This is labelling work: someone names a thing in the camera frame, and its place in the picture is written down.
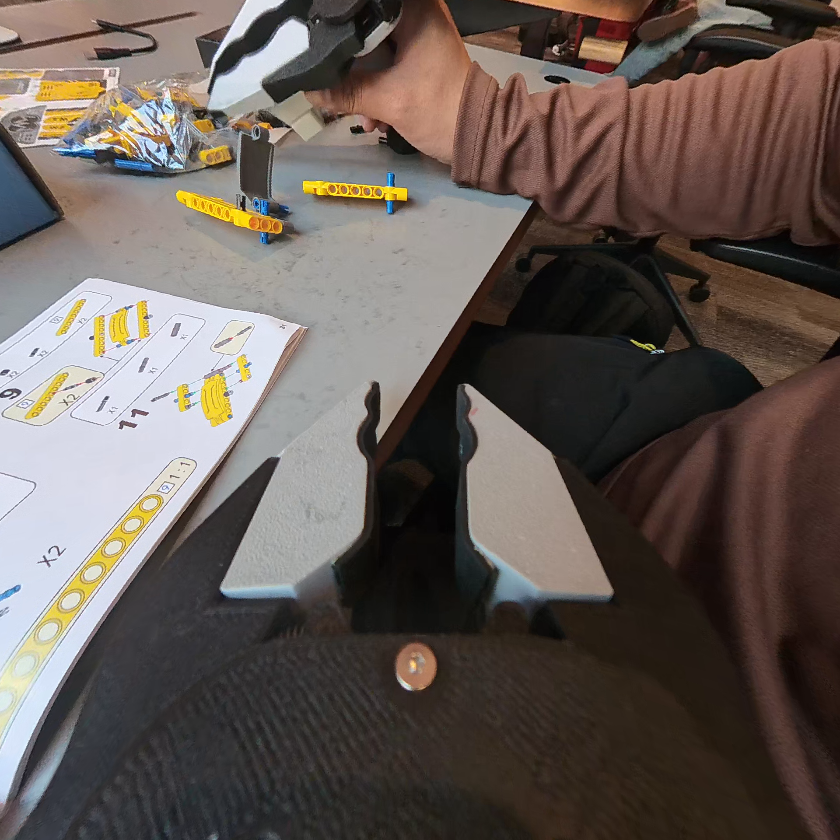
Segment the bag of yellow bricks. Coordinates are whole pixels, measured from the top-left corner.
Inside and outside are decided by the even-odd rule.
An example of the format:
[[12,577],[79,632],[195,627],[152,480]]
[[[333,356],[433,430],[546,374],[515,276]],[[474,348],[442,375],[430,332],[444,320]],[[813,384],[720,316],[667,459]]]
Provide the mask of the bag of yellow bricks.
[[275,125],[257,112],[212,112],[201,83],[171,77],[102,93],[53,151],[63,159],[141,174],[179,175],[236,160],[238,137]]

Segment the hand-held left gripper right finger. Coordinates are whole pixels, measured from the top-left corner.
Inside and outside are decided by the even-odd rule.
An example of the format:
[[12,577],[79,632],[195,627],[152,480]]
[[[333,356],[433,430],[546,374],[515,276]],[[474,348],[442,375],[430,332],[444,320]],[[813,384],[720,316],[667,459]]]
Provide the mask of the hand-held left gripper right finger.
[[458,387],[456,574],[483,606],[609,602],[614,589],[552,453]]

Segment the yellow grey sticker sheet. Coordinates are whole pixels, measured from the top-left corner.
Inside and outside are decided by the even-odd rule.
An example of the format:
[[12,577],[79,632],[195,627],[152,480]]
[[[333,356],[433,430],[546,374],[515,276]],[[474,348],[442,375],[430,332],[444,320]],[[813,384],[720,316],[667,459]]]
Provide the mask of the yellow grey sticker sheet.
[[2,125],[23,149],[55,145],[103,92],[119,84],[112,67],[1,70]]

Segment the person's right hand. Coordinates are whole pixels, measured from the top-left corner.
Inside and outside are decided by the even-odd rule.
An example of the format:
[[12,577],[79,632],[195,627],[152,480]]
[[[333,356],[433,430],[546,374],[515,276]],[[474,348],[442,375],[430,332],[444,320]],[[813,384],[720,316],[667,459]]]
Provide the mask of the person's right hand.
[[336,88],[306,97],[318,109],[355,117],[367,133],[394,129],[418,152],[451,164],[471,61],[448,7],[405,2],[392,42],[390,66],[354,69]]

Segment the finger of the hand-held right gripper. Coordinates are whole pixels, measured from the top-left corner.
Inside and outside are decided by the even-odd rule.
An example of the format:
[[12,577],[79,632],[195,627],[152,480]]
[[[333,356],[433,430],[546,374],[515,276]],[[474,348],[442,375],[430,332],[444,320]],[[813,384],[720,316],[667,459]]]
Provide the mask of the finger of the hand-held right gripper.
[[212,110],[270,108],[317,87],[310,12],[239,12],[211,65]]
[[209,68],[210,88],[261,88],[291,61],[291,3],[246,1]]

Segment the black office chair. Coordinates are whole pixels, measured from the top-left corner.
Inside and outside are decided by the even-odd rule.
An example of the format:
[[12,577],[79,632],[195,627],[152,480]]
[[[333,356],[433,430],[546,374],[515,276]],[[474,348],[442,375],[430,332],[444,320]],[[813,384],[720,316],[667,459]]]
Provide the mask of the black office chair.
[[[517,258],[515,268],[519,272],[528,272],[535,256],[557,257],[565,253],[585,251],[613,257],[629,266],[646,266],[653,272],[654,286],[668,301],[677,328],[689,346],[699,347],[699,335],[666,277],[675,275],[693,280],[694,284],[689,289],[688,297],[693,302],[703,302],[710,295],[707,286],[710,275],[666,253],[659,247],[658,240],[659,236],[636,238],[616,228],[607,227],[590,244],[535,245],[526,255]],[[797,245],[792,242],[789,233],[782,233],[745,242],[725,238],[691,239],[689,248],[721,263],[755,270],[839,299],[837,245]]]

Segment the blue robot kit box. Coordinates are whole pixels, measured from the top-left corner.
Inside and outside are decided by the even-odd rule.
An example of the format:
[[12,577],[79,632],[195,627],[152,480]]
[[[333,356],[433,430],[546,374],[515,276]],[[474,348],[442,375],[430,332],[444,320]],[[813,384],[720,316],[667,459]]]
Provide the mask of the blue robot kit box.
[[1,249],[64,218],[46,182],[1,127]]

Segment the yellow panel brick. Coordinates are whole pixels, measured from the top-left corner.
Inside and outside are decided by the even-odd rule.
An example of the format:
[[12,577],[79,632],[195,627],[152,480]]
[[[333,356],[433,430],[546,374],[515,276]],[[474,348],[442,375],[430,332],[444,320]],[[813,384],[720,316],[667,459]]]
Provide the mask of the yellow panel brick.
[[[395,187],[396,197],[394,214],[396,212],[396,206],[398,204],[407,203],[410,197],[405,187],[397,184],[395,184]],[[383,204],[385,207],[386,177],[385,184],[305,180],[301,184],[301,189],[304,194],[310,196],[324,198],[329,197],[337,200],[346,199],[358,202],[376,202]]]

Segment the person's black trousers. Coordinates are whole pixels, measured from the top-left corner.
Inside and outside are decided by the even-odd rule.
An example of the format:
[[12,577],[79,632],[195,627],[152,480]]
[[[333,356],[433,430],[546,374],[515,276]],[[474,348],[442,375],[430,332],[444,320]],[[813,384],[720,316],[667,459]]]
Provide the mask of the person's black trousers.
[[462,384],[594,483],[656,439],[763,389],[745,365],[708,347],[654,353],[622,337],[473,323],[392,456],[417,462],[451,497]]

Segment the person's right forearm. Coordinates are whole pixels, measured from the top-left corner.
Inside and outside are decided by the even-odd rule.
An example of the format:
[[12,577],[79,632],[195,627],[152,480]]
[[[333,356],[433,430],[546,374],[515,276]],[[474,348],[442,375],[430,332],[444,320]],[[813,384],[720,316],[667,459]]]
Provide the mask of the person's right forearm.
[[838,43],[635,88],[530,93],[474,64],[451,165],[456,183],[532,199],[562,224],[837,244]]

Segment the yellow grey brick assembly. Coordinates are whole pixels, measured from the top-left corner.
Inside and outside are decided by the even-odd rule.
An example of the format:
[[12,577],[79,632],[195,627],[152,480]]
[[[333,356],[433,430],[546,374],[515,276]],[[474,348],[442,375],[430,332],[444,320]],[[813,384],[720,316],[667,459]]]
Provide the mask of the yellow grey brick assembly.
[[274,151],[268,129],[256,125],[238,137],[238,192],[233,202],[183,190],[175,198],[197,213],[258,234],[260,243],[269,245],[283,234],[290,214],[272,195]]

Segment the black backpack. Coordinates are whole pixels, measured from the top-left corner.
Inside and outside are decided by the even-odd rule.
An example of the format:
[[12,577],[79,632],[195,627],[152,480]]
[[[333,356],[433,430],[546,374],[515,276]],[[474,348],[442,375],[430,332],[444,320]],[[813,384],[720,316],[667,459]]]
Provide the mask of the black backpack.
[[527,332],[621,338],[661,350],[676,317],[666,296],[638,269],[586,250],[540,268],[506,325]]

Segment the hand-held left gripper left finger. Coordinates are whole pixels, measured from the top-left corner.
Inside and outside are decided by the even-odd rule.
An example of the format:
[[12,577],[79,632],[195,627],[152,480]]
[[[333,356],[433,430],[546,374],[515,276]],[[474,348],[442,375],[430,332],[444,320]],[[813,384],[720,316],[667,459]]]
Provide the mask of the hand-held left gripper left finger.
[[375,565],[381,389],[364,382],[286,446],[219,591],[348,602]]

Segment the instruction booklet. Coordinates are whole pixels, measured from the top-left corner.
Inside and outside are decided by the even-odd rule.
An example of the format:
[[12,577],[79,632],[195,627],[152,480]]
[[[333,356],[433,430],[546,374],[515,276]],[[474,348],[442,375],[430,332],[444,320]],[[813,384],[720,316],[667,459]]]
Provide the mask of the instruction booklet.
[[88,278],[2,343],[1,796],[306,327]]

